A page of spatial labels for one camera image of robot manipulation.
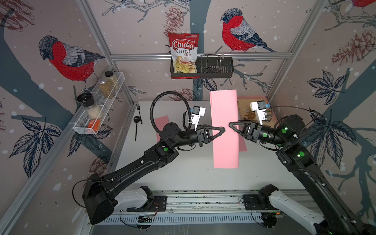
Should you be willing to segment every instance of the white tabletop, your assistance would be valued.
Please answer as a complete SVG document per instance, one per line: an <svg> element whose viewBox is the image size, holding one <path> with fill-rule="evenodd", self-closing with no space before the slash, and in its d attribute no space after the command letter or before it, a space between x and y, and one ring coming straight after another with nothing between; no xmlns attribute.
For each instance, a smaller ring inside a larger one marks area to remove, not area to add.
<svg viewBox="0 0 376 235"><path fill-rule="evenodd" d="M149 116L151 103L139 102L143 124L138 123L135 141L136 123L132 121L116 170L142 157L145 150L157 143ZM211 125L210 101L188 103L191 108L194 105L206 108L205 116L200 118L199 124ZM167 115L169 122L175 122L184 130L182 116L185 111L184 102L160 101L156 103L154 118ZM239 167L236 169L214 168L213 144L204 144L203 147L197 144L192 151L179 151L180 154L174 161L145 175L127 189L148 186L151 190L258 190L270 183L280 189L304 189L278 160L275 152L245 141L248 151L239 153Z"/></svg>

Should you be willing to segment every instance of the black wire basket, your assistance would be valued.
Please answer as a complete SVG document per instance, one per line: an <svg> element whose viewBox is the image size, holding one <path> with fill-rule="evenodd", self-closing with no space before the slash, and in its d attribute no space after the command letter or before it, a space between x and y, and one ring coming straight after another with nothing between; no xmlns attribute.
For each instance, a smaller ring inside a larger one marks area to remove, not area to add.
<svg viewBox="0 0 376 235"><path fill-rule="evenodd" d="M231 78L234 72L232 57L221 55L201 55L197 57L197 73L174 73L171 59L171 78Z"/></svg>

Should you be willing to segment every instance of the glass jar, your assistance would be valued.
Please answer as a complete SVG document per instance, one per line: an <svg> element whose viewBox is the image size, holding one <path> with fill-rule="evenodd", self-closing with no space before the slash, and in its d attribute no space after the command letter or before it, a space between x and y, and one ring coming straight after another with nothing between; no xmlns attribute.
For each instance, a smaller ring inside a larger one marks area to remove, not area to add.
<svg viewBox="0 0 376 235"><path fill-rule="evenodd" d="M106 71L105 76L107 78L107 81L109 81L111 85L115 87L116 90L119 89L120 85L118 83L118 78L112 71Z"/></svg>
<svg viewBox="0 0 376 235"><path fill-rule="evenodd" d="M94 101L94 97L91 93L83 93L77 97L77 101L85 107L86 112L91 119L100 119L105 114L102 108Z"/></svg>
<svg viewBox="0 0 376 235"><path fill-rule="evenodd" d="M112 99L115 93L112 90L112 85L107 81L107 77L103 76L98 80L98 86L104 98Z"/></svg>

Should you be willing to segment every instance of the bullfinch illustration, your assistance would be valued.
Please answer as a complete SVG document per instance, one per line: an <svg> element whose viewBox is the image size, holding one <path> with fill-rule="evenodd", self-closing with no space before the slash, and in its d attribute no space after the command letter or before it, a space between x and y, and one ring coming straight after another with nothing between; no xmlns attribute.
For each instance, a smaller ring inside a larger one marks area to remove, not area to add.
<svg viewBox="0 0 376 235"><path fill-rule="evenodd" d="M228 9L221 17L223 20L222 38L227 46L234 50L246 52L250 48L264 48L270 52L266 43L256 33L256 30L243 18L238 8Z"/></svg>
<svg viewBox="0 0 376 235"><path fill-rule="evenodd" d="M95 64L104 58L82 47L73 47L60 42L53 36L45 36L40 40L39 51L43 60L49 59L64 77L73 81L85 81L85 89L86 79L94 73Z"/></svg>

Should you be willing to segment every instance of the bird wallpaper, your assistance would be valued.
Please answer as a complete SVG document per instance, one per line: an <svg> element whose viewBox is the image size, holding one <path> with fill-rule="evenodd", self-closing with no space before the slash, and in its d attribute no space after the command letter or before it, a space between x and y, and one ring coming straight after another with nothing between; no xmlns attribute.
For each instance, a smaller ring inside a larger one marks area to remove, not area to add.
<svg viewBox="0 0 376 235"><path fill-rule="evenodd" d="M75 0L0 0L0 176L3 215L59 139L78 105L107 68ZM87 0L112 54L169 53L167 33L199 33L198 53L288 52L312 0ZM376 225L376 3L328 0L272 105L299 114L303 144L363 221ZM187 100L237 89L265 96L283 59L233 60L229 79L172 79L170 61L118 61L134 101L174 90ZM119 95L100 135L69 138L48 177L10 234L72 234L84 208L73 184L108 168L129 106ZM176 96L162 100L180 101Z"/></svg>

